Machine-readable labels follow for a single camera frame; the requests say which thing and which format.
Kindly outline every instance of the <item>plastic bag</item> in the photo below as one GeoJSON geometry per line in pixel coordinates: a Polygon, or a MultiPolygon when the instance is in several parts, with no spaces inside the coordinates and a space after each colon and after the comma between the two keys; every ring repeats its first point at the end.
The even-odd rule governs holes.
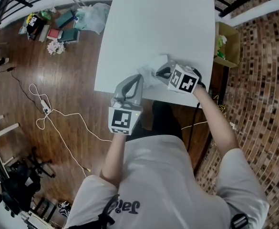
{"type": "Polygon", "coordinates": [[[75,28],[94,31],[98,35],[104,30],[110,6],[105,3],[96,3],[93,6],[78,9],[75,28]]]}

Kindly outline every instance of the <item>white cloth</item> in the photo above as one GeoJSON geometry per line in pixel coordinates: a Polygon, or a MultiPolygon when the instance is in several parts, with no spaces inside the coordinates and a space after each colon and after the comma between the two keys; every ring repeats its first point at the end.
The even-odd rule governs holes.
{"type": "Polygon", "coordinates": [[[269,204],[240,149],[224,156],[217,196],[204,192],[193,175],[184,143],[159,135],[129,141],[119,191],[96,176],[87,177],[75,198],[65,228],[98,220],[119,192],[110,216],[113,229],[224,229],[237,212],[247,214],[250,228],[262,228],[269,204]]]}

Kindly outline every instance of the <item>shoe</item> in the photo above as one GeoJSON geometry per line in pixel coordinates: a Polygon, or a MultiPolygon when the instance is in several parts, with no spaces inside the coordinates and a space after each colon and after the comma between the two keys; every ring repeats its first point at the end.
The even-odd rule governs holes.
{"type": "Polygon", "coordinates": [[[62,202],[61,204],[58,204],[59,207],[59,213],[65,217],[69,216],[69,213],[71,212],[71,206],[67,201],[62,202]]]}

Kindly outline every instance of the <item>white table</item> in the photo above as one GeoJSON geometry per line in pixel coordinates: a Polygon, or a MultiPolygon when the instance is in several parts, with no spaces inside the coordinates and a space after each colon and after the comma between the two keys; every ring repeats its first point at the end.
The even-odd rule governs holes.
{"type": "MultiPolygon", "coordinates": [[[[148,59],[169,54],[189,62],[209,88],[215,44],[214,0],[113,0],[104,30],[95,79],[96,91],[113,93],[148,59]]],[[[144,89],[143,98],[196,106],[194,96],[144,89]]]]}

